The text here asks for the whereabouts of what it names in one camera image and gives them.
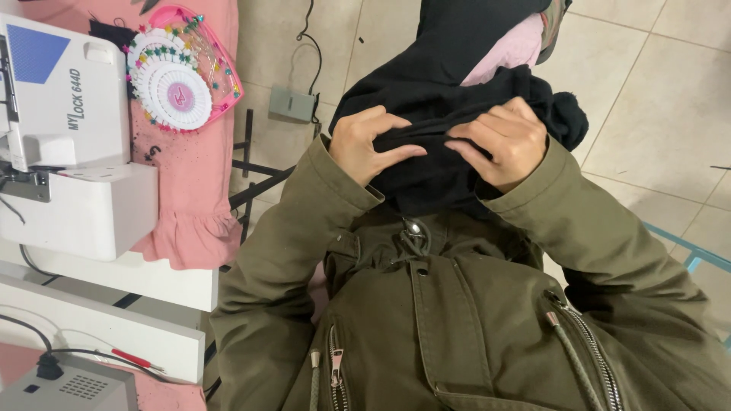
white electrical device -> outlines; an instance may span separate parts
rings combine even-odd
[[[113,261],[154,229],[125,62],[107,40],[0,13],[0,237]]]

jacket zipper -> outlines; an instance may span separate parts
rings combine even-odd
[[[333,395],[333,406],[335,411],[348,411],[348,393],[345,391],[343,383],[343,372],[341,370],[343,362],[343,354],[345,350],[338,349],[336,346],[335,326],[330,326],[330,334],[327,337],[327,344],[330,348],[330,363],[333,370],[330,373],[330,392]]]
[[[589,351],[593,355],[596,362],[599,364],[599,370],[602,373],[602,379],[604,380],[605,390],[607,397],[609,398],[609,408],[611,411],[623,411],[624,406],[622,405],[622,398],[619,396],[619,387],[617,386],[617,380],[614,377],[612,369],[609,367],[606,358],[599,349],[599,342],[596,340],[594,332],[589,328],[588,325],[581,318],[581,315],[576,312],[573,308],[567,306],[561,299],[551,291],[546,290],[544,293],[545,297],[554,305],[557,306],[561,311],[567,314],[571,323],[574,323],[576,327],[581,331],[584,337],[584,342],[588,345]]]

pink cloth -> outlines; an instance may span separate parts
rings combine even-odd
[[[0,343],[0,391],[35,367],[41,350]],[[135,375],[140,411],[205,411],[203,388],[199,385],[166,384],[147,374],[123,366],[107,366]]]
[[[179,4],[202,14],[235,59],[238,41],[236,0],[161,0]],[[22,3],[26,18],[87,33],[89,13],[113,24],[123,18],[136,29],[147,22],[155,9],[139,16],[141,3],[129,0],[55,0]],[[233,155],[234,110],[204,126],[199,132],[163,132],[145,120],[140,104],[132,102],[132,161],[154,165],[159,176],[159,221],[132,251],[143,253],[145,261],[170,259],[175,270],[218,268],[235,257],[241,226],[231,216],[228,186]],[[162,151],[146,162],[151,146]]]
[[[461,86],[487,83],[493,78],[498,67],[512,69],[521,64],[533,67],[541,52],[542,34],[543,20],[540,14],[530,15],[495,43],[490,52],[462,81]]]

jacket sleeve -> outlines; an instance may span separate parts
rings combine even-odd
[[[211,325],[223,411],[281,408],[314,333],[307,284],[315,266],[341,229],[380,202],[315,139],[220,280]]]
[[[478,184],[478,197],[483,192]],[[581,175],[556,140],[549,138],[543,162],[521,185],[483,203],[561,265],[574,307],[671,390],[683,390],[682,375],[702,381],[689,402],[731,401],[731,362],[703,325],[706,295],[637,216]]]

olive green jacket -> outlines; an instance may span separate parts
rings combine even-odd
[[[510,193],[477,187],[491,221],[424,216],[428,238],[369,212],[383,197],[326,145],[221,279],[223,411],[731,410],[708,299],[555,140]],[[541,250],[564,267],[565,296]],[[334,296],[313,325],[323,260]]]

